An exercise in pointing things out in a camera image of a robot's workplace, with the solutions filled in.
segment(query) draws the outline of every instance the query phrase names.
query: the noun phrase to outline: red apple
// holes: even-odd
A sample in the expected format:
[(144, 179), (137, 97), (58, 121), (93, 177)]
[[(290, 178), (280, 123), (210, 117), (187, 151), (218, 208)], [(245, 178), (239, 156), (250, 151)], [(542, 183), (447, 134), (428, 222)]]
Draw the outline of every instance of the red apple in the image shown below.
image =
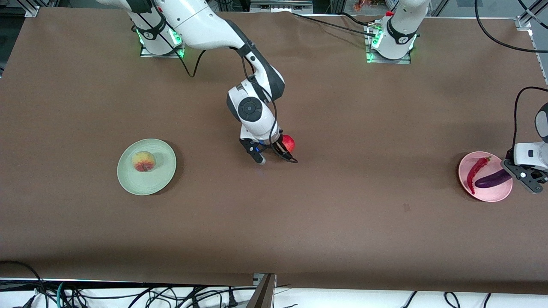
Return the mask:
[(295, 148), (295, 140), (293, 140), (291, 136), (284, 135), (282, 139), (282, 143), (289, 152), (293, 152), (293, 149)]

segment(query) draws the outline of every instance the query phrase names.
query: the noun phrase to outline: peach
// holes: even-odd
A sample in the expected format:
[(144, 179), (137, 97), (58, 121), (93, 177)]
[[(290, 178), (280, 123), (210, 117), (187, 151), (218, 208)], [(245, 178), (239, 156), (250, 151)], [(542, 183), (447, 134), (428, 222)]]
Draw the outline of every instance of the peach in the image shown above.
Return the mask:
[(156, 165), (154, 155), (147, 151), (137, 152), (132, 158), (133, 168), (139, 172), (152, 170)]

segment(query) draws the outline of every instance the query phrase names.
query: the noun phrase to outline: eggplant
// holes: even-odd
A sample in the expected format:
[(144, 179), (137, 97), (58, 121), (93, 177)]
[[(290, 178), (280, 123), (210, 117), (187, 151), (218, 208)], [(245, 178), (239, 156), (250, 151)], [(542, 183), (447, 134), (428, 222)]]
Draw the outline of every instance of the eggplant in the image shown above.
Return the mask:
[(483, 178), (477, 180), (474, 185), (478, 188), (491, 188), (500, 185), (511, 178), (512, 176), (508, 174), (506, 170), (501, 169), (491, 175), (484, 176)]

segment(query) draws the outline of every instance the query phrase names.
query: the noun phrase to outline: mounting plate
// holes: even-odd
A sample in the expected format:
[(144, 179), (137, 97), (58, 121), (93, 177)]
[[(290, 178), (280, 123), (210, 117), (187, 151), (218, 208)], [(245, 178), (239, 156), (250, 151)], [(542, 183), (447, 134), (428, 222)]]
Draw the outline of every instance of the mounting plate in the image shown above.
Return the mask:
[[(369, 26), (363, 26), (363, 32), (365, 33), (373, 33), (377, 35), (380, 30), (380, 19), (375, 20), (374, 22), (371, 22)], [(367, 63), (386, 63), (386, 64), (411, 64), (411, 54), (410, 52), (407, 52), (406, 55), (397, 60), (391, 60), (387, 59), (379, 54), (376, 49), (371, 48), (371, 45), (373, 44), (374, 37), (371, 36), (364, 36), (366, 39), (366, 57), (367, 57)]]
[(185, 55), (185, 43), (184, 42), (180, 46), (177, 46), (177, 48), (175, 48), (175, 52), (170, 53), (168, 55), (151, 54), (145, 47), (143, 47), (141, 45), (140, 56), (141, 56), (141, 58), (173, 58), (173, 59), (177, 59), (179, 56), (177, 56), (176, 53), (179, 53), (179, 55), (181, 55), (181, 58), (184, 57), (184, 55)]

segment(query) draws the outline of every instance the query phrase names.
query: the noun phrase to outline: apple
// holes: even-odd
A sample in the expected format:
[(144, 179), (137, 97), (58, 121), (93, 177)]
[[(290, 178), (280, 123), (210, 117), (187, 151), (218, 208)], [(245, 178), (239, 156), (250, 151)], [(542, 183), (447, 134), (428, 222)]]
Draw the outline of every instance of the apple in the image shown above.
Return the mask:
[(295, 140), (289, 135), (283, 136), (282, 143), (289, 152), (293, 152), (293, 149), (295, 149)]
[(133, 168), (139, 172), (150, 171), (156, 165), (154, 155), (147, 151), (137, 152), (132, 157)]

